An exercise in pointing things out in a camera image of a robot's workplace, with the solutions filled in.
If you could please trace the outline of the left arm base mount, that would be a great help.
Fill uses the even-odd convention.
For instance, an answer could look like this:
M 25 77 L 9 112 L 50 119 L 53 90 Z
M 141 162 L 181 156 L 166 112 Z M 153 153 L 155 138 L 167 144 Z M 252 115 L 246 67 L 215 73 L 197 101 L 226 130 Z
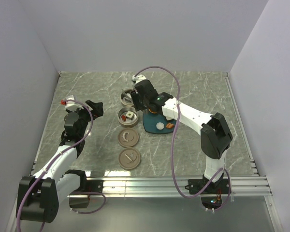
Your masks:
M 69 196 L 69 206 L 72 209 L 87 209 L 92 193 L 102 193 L 104 181 L 101 179 L 87 180 L 85 185 L 73 191 Z

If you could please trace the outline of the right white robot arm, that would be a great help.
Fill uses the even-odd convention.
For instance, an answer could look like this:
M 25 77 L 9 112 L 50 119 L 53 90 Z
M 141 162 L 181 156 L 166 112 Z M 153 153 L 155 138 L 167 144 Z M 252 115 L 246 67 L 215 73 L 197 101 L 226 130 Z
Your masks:
M 143 75 L 133 76 L 132 82 L 131 97 L 137 111 L 148 110 L 168 121 L 179 119 L 200 135 L 201 149 L 206 155 L 203 187 L 209 193 L 216 192 L 223 177 L 221 169 L 225 165 L 226 152 L 233 139 L 225 117 L 221 113 L 212 115 L 192 108 L 168 93 L 159 94 Z

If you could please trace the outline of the white tofu cube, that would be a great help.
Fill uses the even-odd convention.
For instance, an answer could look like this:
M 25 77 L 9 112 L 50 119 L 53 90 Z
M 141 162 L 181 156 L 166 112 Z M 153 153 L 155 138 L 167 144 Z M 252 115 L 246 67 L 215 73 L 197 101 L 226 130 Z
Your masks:
M 133 120 L 134 119 L 134 112 L 132 111 L 127 111 L 126 114 L 125 114 L 126 118 L 129 119 L 129 120 Z

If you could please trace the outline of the white rice block seaweed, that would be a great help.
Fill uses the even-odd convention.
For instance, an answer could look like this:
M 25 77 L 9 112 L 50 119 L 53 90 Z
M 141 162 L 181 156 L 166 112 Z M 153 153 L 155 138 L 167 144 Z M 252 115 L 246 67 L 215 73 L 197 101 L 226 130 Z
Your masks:
M 125 102 L 126 104 L 133 104 L 132 99 L 131 98 L 126 98 L 126 97 L 123 98 L 123 102 Z

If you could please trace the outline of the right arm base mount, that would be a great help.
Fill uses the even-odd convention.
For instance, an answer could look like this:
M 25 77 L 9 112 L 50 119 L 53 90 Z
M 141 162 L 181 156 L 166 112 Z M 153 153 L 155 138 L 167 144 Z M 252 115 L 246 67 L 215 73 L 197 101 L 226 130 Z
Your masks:
M 207 179 L 189 179 L 185 189 L 189 191 L 190 195 L 198 193 L 207 183 Z M 228 179 L 221 179 L 215 183 L 210 183 L 209 186 L 201 194 L 214 195 L 214 194 L 228 194 L 231 193 L 230 184 Z

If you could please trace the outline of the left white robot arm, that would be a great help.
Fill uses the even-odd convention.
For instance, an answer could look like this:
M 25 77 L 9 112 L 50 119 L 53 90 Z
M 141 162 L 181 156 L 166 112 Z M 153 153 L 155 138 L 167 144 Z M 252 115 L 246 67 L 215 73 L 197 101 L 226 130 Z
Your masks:
M 85 146 L 85 138 L 91 132 L 93 121 L 103 116 L 103 103 L 90 100 L 81 103 L 73 95 L 61 101 L 67 112 L 64 131 L 54 156 L 35 174 L 24 176 L 19 182 L 16 218 L 51 223 L 59 205 L 72 192 L 87 191 L 86 173 L 71 170 Z

